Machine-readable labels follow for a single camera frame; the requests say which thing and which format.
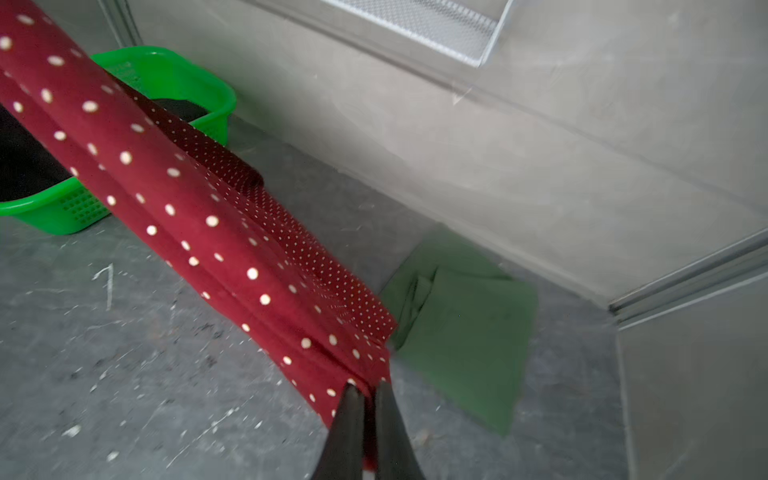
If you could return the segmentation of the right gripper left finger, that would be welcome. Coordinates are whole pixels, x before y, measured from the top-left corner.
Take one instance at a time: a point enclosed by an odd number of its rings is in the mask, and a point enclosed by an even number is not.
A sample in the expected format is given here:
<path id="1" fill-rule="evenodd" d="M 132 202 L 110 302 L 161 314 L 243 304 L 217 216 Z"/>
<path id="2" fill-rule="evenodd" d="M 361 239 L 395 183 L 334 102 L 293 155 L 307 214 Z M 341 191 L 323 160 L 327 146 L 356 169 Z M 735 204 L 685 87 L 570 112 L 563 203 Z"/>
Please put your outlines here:
<path id="1" fill-rule="evenodd" d="M 365 397 L 347 385 L 311 480 L 362 480 Z"/>

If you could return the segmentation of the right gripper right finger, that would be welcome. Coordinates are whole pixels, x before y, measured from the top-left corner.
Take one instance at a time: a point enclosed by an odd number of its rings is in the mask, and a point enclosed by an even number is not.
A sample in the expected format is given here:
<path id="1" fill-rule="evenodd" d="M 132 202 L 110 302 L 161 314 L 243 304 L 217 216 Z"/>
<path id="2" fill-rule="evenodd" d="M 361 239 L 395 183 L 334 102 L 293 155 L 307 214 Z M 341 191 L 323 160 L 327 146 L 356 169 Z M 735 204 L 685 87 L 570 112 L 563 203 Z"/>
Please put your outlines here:
<path id="1" fill-rule="evenodd" d="M 425 480 L 397 405 L 392 385 L 382 381 L 375 396 L 376 480 Z"/>

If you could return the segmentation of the green skirt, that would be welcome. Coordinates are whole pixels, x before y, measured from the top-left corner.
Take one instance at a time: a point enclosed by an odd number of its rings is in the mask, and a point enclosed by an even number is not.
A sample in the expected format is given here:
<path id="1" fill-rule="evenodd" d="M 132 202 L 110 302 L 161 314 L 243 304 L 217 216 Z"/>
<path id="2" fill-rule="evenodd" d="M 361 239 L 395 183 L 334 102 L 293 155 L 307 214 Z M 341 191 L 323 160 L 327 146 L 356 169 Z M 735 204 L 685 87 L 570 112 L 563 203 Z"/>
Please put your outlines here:
<path id="1" fill-rule="evenodd" d="M 390 338 L 396 355 L 487 428 L 507 435 L 537 315 L 535 288 L 439 225 L 380 299 L 397 322 Z"/>

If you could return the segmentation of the red polka dot skirt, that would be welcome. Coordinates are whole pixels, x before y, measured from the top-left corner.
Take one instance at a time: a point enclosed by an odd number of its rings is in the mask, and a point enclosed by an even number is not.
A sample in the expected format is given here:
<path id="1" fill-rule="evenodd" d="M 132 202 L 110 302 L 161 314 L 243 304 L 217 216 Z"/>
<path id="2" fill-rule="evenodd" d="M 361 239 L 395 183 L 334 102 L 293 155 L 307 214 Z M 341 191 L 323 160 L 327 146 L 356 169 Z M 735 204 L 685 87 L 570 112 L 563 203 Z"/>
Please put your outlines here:
<path id="1" fill-rule="evenodd" d="M 395 322 L 227 148 L 108 74 L 36 4 L 1 5 L 1 101 L 60 164 L 205 301 L 248 334 L 331 428 L 375 396 Z"/>

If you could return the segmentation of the black skirt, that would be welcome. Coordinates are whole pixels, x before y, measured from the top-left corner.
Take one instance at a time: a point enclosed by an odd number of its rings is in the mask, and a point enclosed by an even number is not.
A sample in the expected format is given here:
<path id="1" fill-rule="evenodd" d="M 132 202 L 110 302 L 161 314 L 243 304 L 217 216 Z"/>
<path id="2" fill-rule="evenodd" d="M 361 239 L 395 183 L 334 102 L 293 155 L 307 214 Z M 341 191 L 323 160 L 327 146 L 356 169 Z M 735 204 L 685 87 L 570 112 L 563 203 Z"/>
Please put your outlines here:
<path id="1" fill-rule="evenodd" d="M 20 200 L 71 177 L 60 162 L 1 106 L 1 201 Z"/>

